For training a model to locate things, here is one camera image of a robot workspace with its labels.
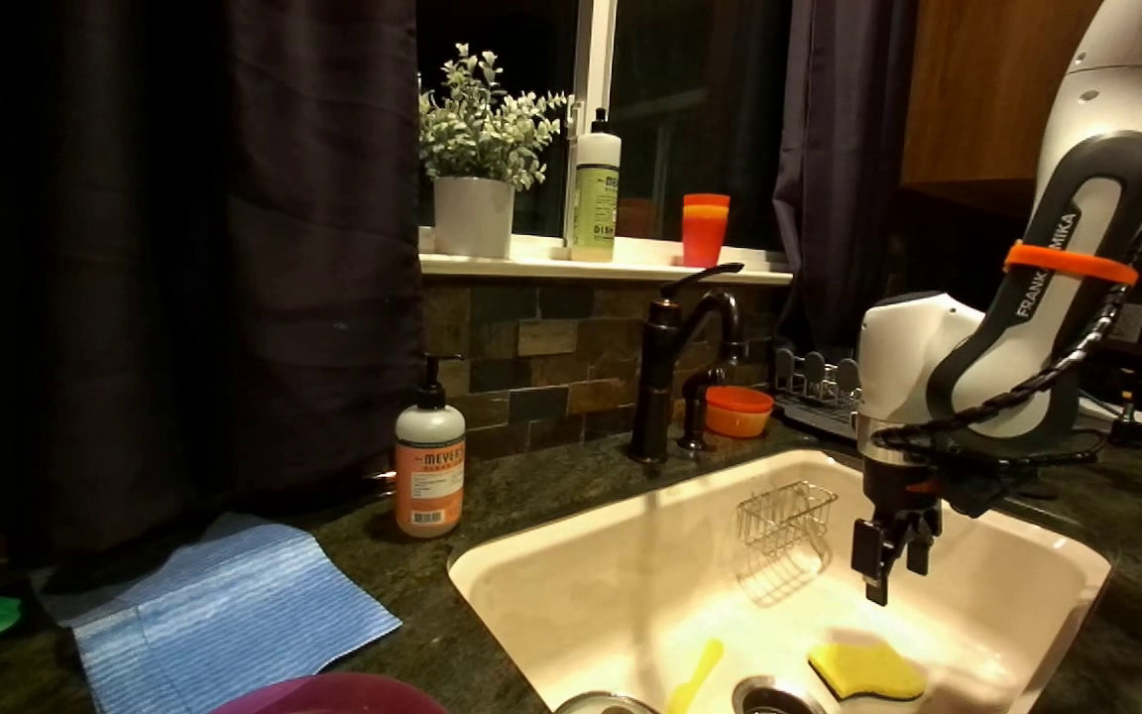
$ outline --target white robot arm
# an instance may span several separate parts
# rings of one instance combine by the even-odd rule
[[[938,501],[970,468],[1060,458],[1078,408],[1072,367],[1101,339],[1139,250],[1142,0],[1107,0],[1060,82],[994,301],[905,299],[863,316],[857,434],[876,513],[852,533],[852,566],[869,598],[888,602],[898,550],[929,573]]]

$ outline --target white sink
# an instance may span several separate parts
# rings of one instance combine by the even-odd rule
[[[998,513],[946,513],[930,577],[895,565],[876,606],[850,566],[857,515],[859,474],[778,453],[481,544],[449,577],[551,712],[583,691],[661,712],[711,638],[724,654],[698,714],[733,712],[728,691],[753,673],[814,712],[1031,712],[1109,565]],[[925,668],[929,693],[842,708],[806,664],[824,638],[892,643]]]

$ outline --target tile backsplash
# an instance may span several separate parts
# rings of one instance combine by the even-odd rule
[[[423,277],[423,351],[466,417],[476,462],[630,434],[643,326],[658,281]],[[782,286],[716,286],[737,299],[744,363],[764,384]],[[692,335],[676,380],[713,363],[716,316]]]

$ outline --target faucet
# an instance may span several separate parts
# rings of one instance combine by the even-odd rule
[[[687,380],[687,401],[702,404],[702,390],[716,380],[721,367],[733,367],[743,359],[743,331],[737,331],[737,301],[724,290],[707,290],[698,307],[682,316],[676,295],[690,281],[713,277],[713,275],[737,275],[743,261],[721,261],[702,275],[690,275],[651,301],[646,335],[643,335],[643,377],[638,377],[638,412],[634,412],[634,439],[630,458],[634,462],[661,462],[666,458],[666,425],[675,417],[675,371],[682,351],[690,345],[690,335],[702,326],[707,315],[721,316],[721,340],[716,340],[716,363],[702,371],[698,377]]]

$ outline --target dish soap bottle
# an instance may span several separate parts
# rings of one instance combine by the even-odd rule
[[[585,135],[576,135],[569,167],[569,261],[610,261],[613,258],[613,203],[617,203],[617,135],[608,131],[608,113],[594,113]]]
[[[442,537],[462,513],[462,417],[442,401],[441,363],[423,363],[412,404],[398,417],[398,528]]]

